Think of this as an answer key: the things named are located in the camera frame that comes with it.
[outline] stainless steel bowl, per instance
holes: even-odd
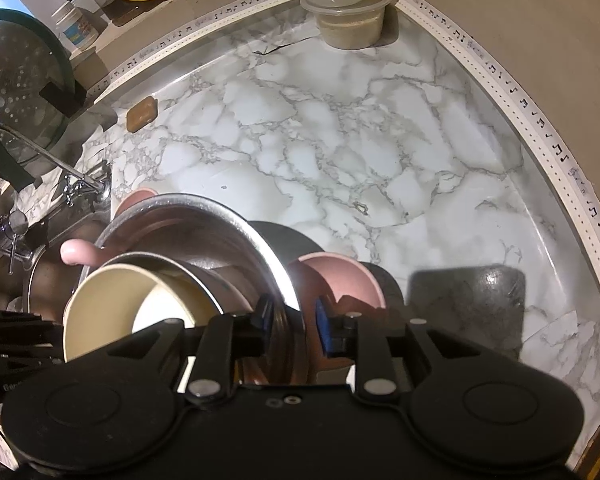
[[[158,195],[115,218],[96,245],[121,253],[156,253],[213,269],[251,306],[261,294],[272,295],[276,316],[266,355],[269,379],[274,383],[306,381],[304,323],[291,279],[269,245],[236,212],[202,196]],[[91,270],[82,270],[80,282]]]

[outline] brown soap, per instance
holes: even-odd
[[[158,116],[158,100],[149,96],[126,113],[126,129],[132,134],[155,121]]]

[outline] musical note border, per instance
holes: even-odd
[[[106,77],[89,88],[88,102],[99,102],[143,70],[202,36],[285,1],[287,0],[236,0],[185,23],[120,63]]]
[[[600,201],[549,119],[502,65],[436,7],[425,0],[399,0],[396,7],[432,34],[506,115],[560,197],[600,287]]]
[[[229,23],[291,0],[237,0],[154,41],[93,86],[96,102],[168,56]],[[600,287],[600,201],[573,154],[519,83],[456,22],[425,0],[397,0],[396,7],[431,34],[490,95],[544,170],[580,237]]]

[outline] faucet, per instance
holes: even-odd
[[[95,194],[98,202],[106,200],[109,197],[111,193],[111,180],[109,178],[109,171],[106,163],[102,164],[104,168],[103,178],[101,180],[96,180],[92,176],[81,173],[72,166],[69,166],[63,160],[60,160],[55,155],[49,153],[32,140],[27,139],[27,137],[17,130],[14,130],[10,126],[0,123],[0,132],[4,132],[12,137],[15,137],[27,147],[44,156],[57,167],[62,168],[68,173],[64,177],[62,195],[64,196],[64,202],[69,207],[74,204],[74,200],[77,197],[85,194]],[[70,182],[71,177],[69,175],[72,175],[76,178],[74,183]],[[13,263],[15,260],[23,262],[25,268],[27,268],[27,266],[32,264],[32,261],[35,259],[35,254],[38,252],[38,250],[31,251],[24,242],[21,242],[21,238],[27,233],[28,230],[29,221],[27,220],[27,216],[22,211],[16,209],[11,213],[0,217],[0,254],[10,258],[10,275],[13,274]]]
[[[93,177],[85,173],[81,173],[80,171],[76,170],[73,166],[69,166],[64,160],[57,158],[55,155],[49,153],[47,150],[37,145],[32,140],[27,139],[27,137],[25,137],[19,131],[14,130],[6,124],[0,123],[0,132],[4,132],[12,137],[15,137],[28,148],[31,148],[35,152],[44,156],[47,160],[50,160],[58,168],[62,168],[67,173],[73,175],[77,179],[76,182],[74,182],[73,184],[69,184],[68,178],[65,178],[65,186],[62,192],[64,193],[65,200],[69,206],[73,203],[74,198],[83,195],[86,192],[95,193],[97,195],[97,200],[105,200],[109,197],[111,192],[110,180],[104,179],[102,181],[99,181],[95,180]]]

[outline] stainless steel sink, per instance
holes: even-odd
[[[27,245],[37,249],[30,270],[16,264],[13,275],[9,276],[9,259],[0,257],[0,309],[21,296],[25,312],[62,322],[82,266],[68,267],[62,263],[60,245],[69,238],[96,241],[109,219],[109,200],[96,202],[91,196],[83,196],[75,199],[71,207],[61,203],[33,224],[25,236]]]

